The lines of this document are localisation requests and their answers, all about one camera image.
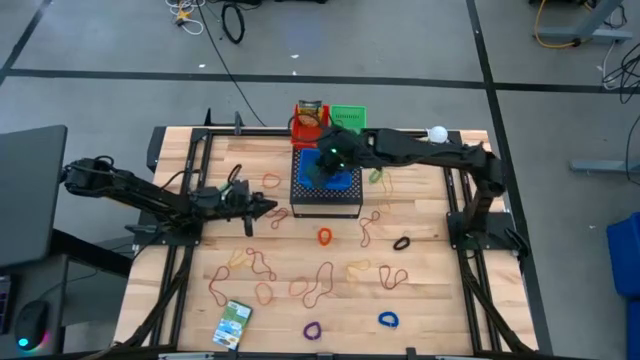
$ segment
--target green rubber band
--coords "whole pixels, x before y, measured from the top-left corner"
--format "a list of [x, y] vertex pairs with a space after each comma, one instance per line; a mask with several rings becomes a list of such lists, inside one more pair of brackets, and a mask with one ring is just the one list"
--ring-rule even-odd
[[378, 170], [373, 170], [371, 172], [371, 174], [369, 175], [369, 183], [371, 184], [375, 184], [378, 181], [380, 181], [380, 179], [382, 179], [382, 172], [384, 170], [378, 171]]

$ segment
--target black box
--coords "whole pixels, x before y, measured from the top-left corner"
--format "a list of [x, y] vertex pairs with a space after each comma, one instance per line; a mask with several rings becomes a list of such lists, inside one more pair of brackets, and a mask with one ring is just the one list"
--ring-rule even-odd
[[297, 218], [357, 219], [362, 210], [362, 169], [351, 171], [351, 187], [346, 190], [310, 189], [298, 183], [300, 150], [291, 156], [289, 201]]

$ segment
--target white ball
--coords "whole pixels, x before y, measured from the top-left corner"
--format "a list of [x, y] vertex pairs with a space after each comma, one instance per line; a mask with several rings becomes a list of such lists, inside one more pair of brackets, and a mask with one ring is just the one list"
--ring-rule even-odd
[[434, 126], [429, 130], [429, 141], [442, 144], [449, 138], [449, 132], [442, 126]]

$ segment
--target computer mouse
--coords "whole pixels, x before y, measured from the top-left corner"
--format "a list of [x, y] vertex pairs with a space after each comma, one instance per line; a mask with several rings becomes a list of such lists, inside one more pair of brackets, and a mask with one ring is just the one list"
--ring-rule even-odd
[[40, 345], [47, 329], [48, 311], [49, 304], [42, 300], [32, 301], [20, 310], [14, 328], [20, 349], [31, 350]]

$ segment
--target black floor line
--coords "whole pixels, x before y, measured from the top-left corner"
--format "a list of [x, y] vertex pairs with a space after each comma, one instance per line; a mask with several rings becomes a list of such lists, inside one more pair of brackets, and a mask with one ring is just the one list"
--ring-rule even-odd
[[[33, 77], [49, 79], [111, 79], [111, 80], [161, 80], [161, 81], [203, 81], [229, 82], [226, 74], [202, 73], [166, 73], [166, 72], [130, 72], [130, 71], [82, 71], [82, 70], [38, 70], [5, 69], [0, 77]], [[333, 84], [333, 85], [389, 85], [417, 86], [449, 89], [486, 90], [484, 82], [463, 80], [416, 79], [396, 77], [360, 77], [360, 76], [292, 76], [234, 74], [238, 82], [268, 84]], [[579, 94], [618, 94], [619, 90], [607, 91], [596, 85], [527, 84], [495, 82], [496, 91], [528, 91]]]
[[[115, 79], [115, 80], [168, 80], [168, 81], [231, 81], [226, 74], [202, 73], [159, 73], [159, 72], [121, 72], [121, 71], [76, 71], [76, 70], [32, 70], [8, 69], [7, 77], [40, 77], [66, 79]], [[293, 76], [293, 75], [253, 75], [234, 74], [238, 82], [252, 83], [288, 83], [288, 84], [339, 84], [339, 85], [394, 85], [421, 86], [453, 89], [483, 89], [480, 81], [436, 80], [394, 77], [358, 77], [358, 76]]]
[[[520, 198], [518, 182], [516, 180], [516, 174], [513, 167], [513, 160], [511, 158], [511, 152], [509, 150], [507, 131], [502, 119], [502, 113], [500, 112], [500, 104], [498, 102], [496, 85], [493, 82], [491, 66], [489, 65], [489, 56], [487, 54], [487, 48], [484, 43], [484, 37], [482, 35], [482, 27], [480, 26], [478, 9], [476, 8], [475, 0], [466, 0], [466, 2], [467, 10], [469, 12], [469, 19], [471, 20], [471, 28], [476, 44], [476, 50], [478, 53], [478, 59], [480, 60], [480, 68], [482, 69], [482, 76], [484, 78], [487, 99], [489, 101], [489, 110], [491, 112], [491, 118], [493, 120], [493, 128], [498, 142], [498, 149], [500, 151], [500, 157], [502, 158], [503, 163], [506, 167], [506, 185], [509, 194], [509, 203], [511, 205], [511, 211], [513, 213], [513, 219], [518, 232], [520, 232], [523, 236], [525, 236], [525, 238], [528, 239], [529, 231], [527, 227], [527, 221], [525, 219], [522, 199]], [[524, 271], [524, 280], [527, 288], [527, 298], [529, 300], [529, 303], [533, 304], [533, 306], [531, 306], [531, 315], [534, 321], [534, 329], [538, 341], [538, 348], [542, 353], [552, 354], [553, 350], [551, 348], [549, 327], [547, 325], [547, 319], [545, 317], [544, 307], [542, 305], [542, 297], [540, 294], [540, 286], [537, 281], [537, 274], [535, 273], [533, 254], [530, 254], [525, 260], [523, 260], [523, 262], [528, 262], [527, 265], [522, 266], [522, 269]]]
[[36, 26], [38, 26], [38, 23], [40, 22], [40, 20], [42, 20], [42, 16], [44, 15], [45, 10], [50, 4], [51, 4], [51, 0], [42, 1], [40, 6], [38, 7], [38, 10], [31, 18], [31, 21], [29, 21], [29, 25], [27, 25], [27, 28], [22, 33], [22, 36], [20, 36], [20, 39], [18, 40], [18, 42], [13, 46], [13, 49], [11, 50], [11, 54], [9, 55], [9, 57], [7, 58], [7, 61], [5, 61], [4, 66], [2, 67], [3, 71], [11, 69], [13, 67], [13, 64], [16, 63], [16, 60], [18, 60], [20, 53], [24, 49], [25, 45], [27, 45], [27, 41], [29, 41], [29, 38], [35, 31]]

